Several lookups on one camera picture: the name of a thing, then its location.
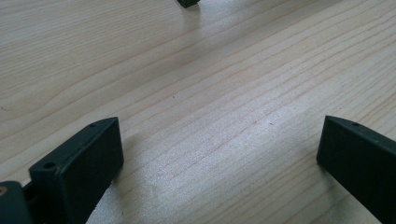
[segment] wooden table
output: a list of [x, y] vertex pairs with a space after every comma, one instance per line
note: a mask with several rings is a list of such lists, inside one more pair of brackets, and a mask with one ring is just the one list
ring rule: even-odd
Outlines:
[[119, 117], [89, 223], [378, 223], [317, 166], [325, 115], [396, 138], [396, 1], [4, 0], [0, 180]]

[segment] screw hole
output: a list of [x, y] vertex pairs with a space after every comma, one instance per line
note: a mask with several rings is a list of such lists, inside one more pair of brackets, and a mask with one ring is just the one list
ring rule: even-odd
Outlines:
[[7, 187], [0, 187], [0, 197], [6, 194], [7, 192]]
[[51, 168], [53, 168], [55, 165], [56, 165], [55, 162], [50, 161], [50, 162], [47, 162], [46, 164], [44, 164], [44, 168], [46, 168], [46, 169], [51, 169]]

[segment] black object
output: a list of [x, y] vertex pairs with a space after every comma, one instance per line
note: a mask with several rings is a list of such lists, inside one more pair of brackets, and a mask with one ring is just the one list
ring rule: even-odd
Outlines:
[[191, 7], [196, 5], [199, 0], [177, 0], [183, 7]]
[[85, 223], [122, 165], [119, 120], [96, 121], [34, 164], [24, 188], [0, 183], [0, 223]]
[[396, 142], [328, 116], [317, 161], [379, 221], [396, 223]]

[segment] small black object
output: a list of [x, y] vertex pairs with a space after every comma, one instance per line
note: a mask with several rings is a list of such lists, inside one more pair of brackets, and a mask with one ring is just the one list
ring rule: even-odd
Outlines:
[[30, 169], [0, 183], [0, 223], [85, 223], [123, 165], [117, 118], [92, 123]]
[[199, 0], [177, 0], [183, 7], [191, 7], [196, 5]]
[[396, 142], [327, 116], [317, 161], [379, 221], [396, 223]]

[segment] wooden surface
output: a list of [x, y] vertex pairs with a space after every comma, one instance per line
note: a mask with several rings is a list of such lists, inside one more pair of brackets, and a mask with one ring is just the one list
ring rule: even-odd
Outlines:
[[377, 223], [316, 164], [325, 115], [396, 139], [396, 1], [4, 0], [0, 180], [117, 116], [89, 223]]

